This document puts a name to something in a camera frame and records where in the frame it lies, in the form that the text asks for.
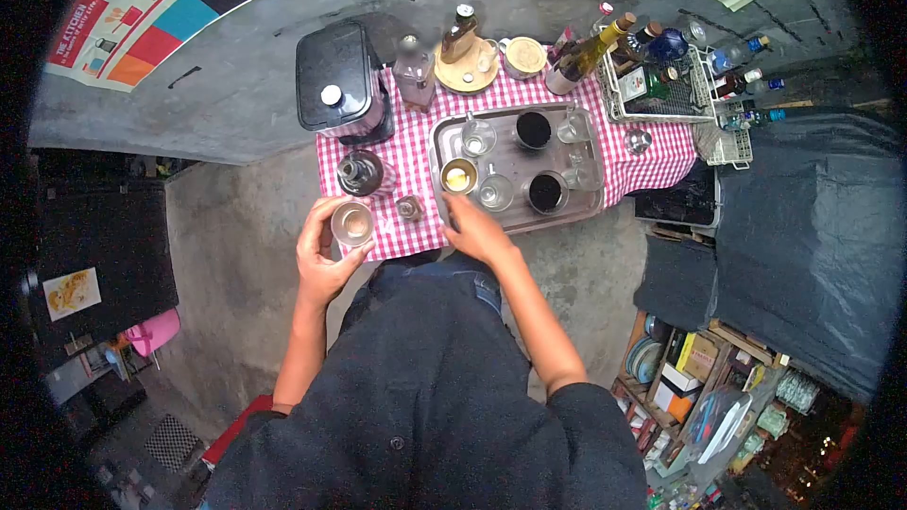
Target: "dish rack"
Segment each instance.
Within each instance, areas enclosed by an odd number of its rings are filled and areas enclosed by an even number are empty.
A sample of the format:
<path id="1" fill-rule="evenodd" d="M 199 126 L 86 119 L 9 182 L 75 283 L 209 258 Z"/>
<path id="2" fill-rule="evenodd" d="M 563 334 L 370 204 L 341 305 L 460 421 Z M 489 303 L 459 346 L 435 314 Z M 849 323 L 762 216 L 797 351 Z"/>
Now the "dish rack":
<path id="1" fill-rule="evenodd" d="M 659 64 L 674 67 L 680 78 L 671 86 L 671 95 L 648 113 L 627 111 L 618 84 L 618 74 L 605 54 L 597 67 L 602 95 L 614 122 L 687 123 L 692 125 L 693 144 L 699 156 L 709 165 L 732 164 L 737 170 L 749 168 L 753 148 L 746 130 L 728 132 L 719 128 L 718 114 L 711 92 L 715 76 L 709 67 L 707 52 L 690 46 L 684 58 Z"/>

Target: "table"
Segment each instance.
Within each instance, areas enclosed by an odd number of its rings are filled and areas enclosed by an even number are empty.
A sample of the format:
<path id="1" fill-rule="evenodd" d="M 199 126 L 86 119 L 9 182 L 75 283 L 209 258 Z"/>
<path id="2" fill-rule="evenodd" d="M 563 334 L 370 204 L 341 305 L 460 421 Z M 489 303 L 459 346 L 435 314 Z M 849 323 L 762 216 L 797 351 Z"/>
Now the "table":
<path id="1" fill-rule="evenodd" d="M 394 85 L 391 70 L 383 70 L 385 86 L 391 96 L 394 113 L 394 137 L 387 142 L 368 146 L 399 173 L 399 186 L 392 197 L 372 201 L 375 214 L 375 249 L 369 260 L 387 260 L 441 248 L 447 240 L 440 232 L 443 224 L 438 214 L 435 191 L 428 167 L 428 136 L 435 122 L 450 115 L 462 115 L 467 110 L 518 107 L 555 103 L 579 98 L 591 113 L 599 132 L 605 176 L 605 206 L 617 204 L 629 192 L 638 189 L 670 187 L 689 172 L 696 160 L 696 149 L 690 125 L 635 123 L 615 124 L 606 118 L 601 87 L 589 77 L 567 96 L 551 94 L 543 76 L 518 81 L 504 71 L 504 61 L 497 78 L 482 93 L 461 96 L 437 84 L 434 105 L 427 114 L 402 109 L 402 98 Z M 623 135 L 628 128 L 642 128 L 652 134 L 652 145 L 642 155 L 631 155 L 624 148 Z M 335 138 L 317 135 L 318 174 L 324 196 L 342 196 L 343 191 L 334 174 L 336 166 L 350 150 Z M 425 203 L 425 217 L 419 222 L 403 221 L 396 213 L 394 201 L 415 194 Z M 340 252 L 349 249 L 341 244 Z"/>

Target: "checkered mat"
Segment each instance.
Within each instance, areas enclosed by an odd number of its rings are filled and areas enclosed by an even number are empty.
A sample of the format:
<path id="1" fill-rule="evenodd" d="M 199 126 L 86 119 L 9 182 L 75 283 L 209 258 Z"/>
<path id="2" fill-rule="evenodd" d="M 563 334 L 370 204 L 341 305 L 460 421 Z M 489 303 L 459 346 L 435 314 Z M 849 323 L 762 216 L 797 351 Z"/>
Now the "checkered mat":
<path id="1" fill-rule="evenodd" d="M 145 441 L 145 448 L 166 470 L 177 473 L 197 442 L 198 437 L 186 425 L 167 414 Z"/>

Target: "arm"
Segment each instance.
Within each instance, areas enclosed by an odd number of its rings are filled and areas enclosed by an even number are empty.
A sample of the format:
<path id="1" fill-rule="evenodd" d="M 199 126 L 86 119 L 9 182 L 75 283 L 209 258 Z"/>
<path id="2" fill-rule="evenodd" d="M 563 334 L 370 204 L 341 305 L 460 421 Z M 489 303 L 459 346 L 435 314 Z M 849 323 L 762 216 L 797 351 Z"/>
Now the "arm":
<path id="1" fill-rule="evenodd" d="M 325 361 L 327 305 L 339 295 L 349 277 L 375 248 L 375 243 L 369 242 L 353 249 L 340 262 L 330 259 L 333 237 L 326 222 L 335 209 L 351 199 L 352 197 L 319 199 L 309 212 L 306 225 L 299 235 L 296 247 L 299 293 L 293 310 L 287 354 L 274 385 L 272 409 L 275 411 L 289 414 L 293 406 L 302 401 Z"/>
<path id="2" fill-rule="evenodd" d="M 460 232 L 445 226 L 444 235 L 457 250 L 488 264 L 497 276 L 548 397 L 568 384 L 588 382 L 579 353 L 541 295 L 520 249 L 497 221 L 469 199 L 448 194 L 444 198 L 460 225 Z"/>

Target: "concrete floor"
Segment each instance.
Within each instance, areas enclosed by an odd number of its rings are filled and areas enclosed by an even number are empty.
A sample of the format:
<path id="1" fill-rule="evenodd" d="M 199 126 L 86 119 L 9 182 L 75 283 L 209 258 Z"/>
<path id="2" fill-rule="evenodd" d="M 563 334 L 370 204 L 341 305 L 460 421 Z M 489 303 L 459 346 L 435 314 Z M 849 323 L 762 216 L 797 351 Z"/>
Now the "concrete floor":
<path id="1" fill-rule="evenodd" d="M 167 185 L 182 329 L 142 382 L 153 402 L 210 441 L 277 377 L 298 287 L 295 245 L 319 197 L 313 146 L 244 167 L 198 164 Z M 588 220 L 514 237 L 593 381 L 609 387 L 636 313 L 646 260 L 632 202 Z M 328 345 L 367 263 L 327 315 Z M 505 311 L 505 323 L 513 323 Z M 542 399 L 539 382 L 530 393 Z"/>

